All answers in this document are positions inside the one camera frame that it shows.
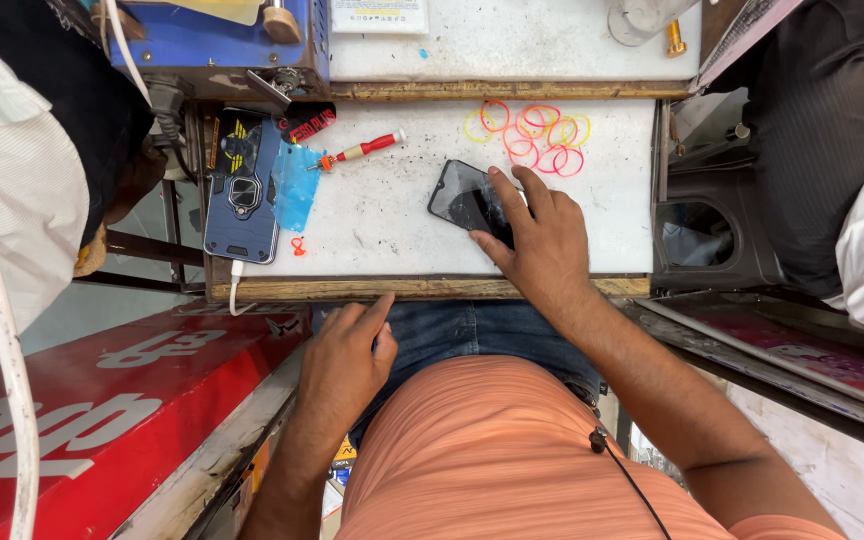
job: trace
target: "white work mat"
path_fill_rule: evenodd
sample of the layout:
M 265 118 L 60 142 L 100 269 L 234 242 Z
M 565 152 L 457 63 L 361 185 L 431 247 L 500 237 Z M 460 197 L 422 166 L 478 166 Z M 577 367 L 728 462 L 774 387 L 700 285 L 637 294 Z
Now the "white work mat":
M 508 102 L 513 112 L 524 102 Z M 336 164 L 323 173 L 303 232 L 282 228 L 271 264 L 246 264 L 246 276 L 496 275 L 498 268 L 463 228 L 428 213 L 446 160 L 486 170 L 511 164 L 500 140 L 476 143 L 463 121 L 481 102 L 338 102 L 338 122 L 303 142 L 331 154 L 392 133 L 404 144 Z M 591 124 L 575 176 L 539 174 L 582 206 L 589 272 L 652 271 L 651 141 L 653 100 L 552 102 Z M 305 254 L 291 245 L 301 239 Z
M 664 31 L 639 47 L 615 41 L 612 0 L 428 4 L 428 34 L 330 32 L 331 80 L 684 81 L 699 72 L 702 2 L 678 19 L 688 50 L 676 58 L 666 57 Z

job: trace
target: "wooden table edge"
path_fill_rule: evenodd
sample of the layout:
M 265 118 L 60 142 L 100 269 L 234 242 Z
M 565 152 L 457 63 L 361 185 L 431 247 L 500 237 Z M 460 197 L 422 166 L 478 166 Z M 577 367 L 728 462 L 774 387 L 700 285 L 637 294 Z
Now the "wooden table edge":
M 332 82 L 332 101 L 686 99 L 689 80 Z M 321 97 L 294 96 L 294 101 Z
M 591 276 L 589 282 L 608 298 L 648 298 L 651 278 Z M 228 282 L 213 282 L 209 288 L 210 301 L 229 300 L 230 289 Z M 371 300 L 387 292 L 408 300 L 522 298 L 505 277 L 244 277 L 235 294 L 240 302 L 324 302 Z

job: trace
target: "white packet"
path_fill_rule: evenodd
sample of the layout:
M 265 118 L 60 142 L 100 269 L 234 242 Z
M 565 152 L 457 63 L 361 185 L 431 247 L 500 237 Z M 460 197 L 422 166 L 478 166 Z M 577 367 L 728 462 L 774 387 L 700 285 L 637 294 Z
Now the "white packet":
M 329 0 L 332 32 L 428 34 L 427 0 Z

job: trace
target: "hand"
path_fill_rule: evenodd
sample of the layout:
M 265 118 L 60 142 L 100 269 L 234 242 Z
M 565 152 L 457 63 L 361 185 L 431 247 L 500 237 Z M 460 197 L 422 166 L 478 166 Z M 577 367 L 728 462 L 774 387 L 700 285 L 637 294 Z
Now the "hand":
M 469 236 L 511 284 L 558 328 L 557 321 L 561 322 L 564 315 L 598 297 L 589 282 L 586 221 L 578 203 L 562 191 L 549 190 L 528 168 L 513 166 L 511 175 L 522 182 L 528 206 L 498 167 L 488 167 L 488 179 L 511 225 L 515 250 L 484 230 L 473 230 Z
M 395 300 L 389 293 L 369 308 L 350 303 L 332 311 L 305 349 L 295 415 L 329 443 L 342 441 L 389 378 L 399 344 L 385 318 Z

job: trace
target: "orange striped shirt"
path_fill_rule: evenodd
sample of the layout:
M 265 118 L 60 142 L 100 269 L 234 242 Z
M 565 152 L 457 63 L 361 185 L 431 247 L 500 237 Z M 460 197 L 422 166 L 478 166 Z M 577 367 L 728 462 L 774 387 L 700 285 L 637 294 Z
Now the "orange striped shirt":
M 336 539 L 664 538 L 616 462 L 590 450 L 597 425 L 532 362 L 438 362 L 403 384 L 369 426 Z M 787 516 L 726 530 L 662 472 L 620 460 L 674 540 L 843 540 Z

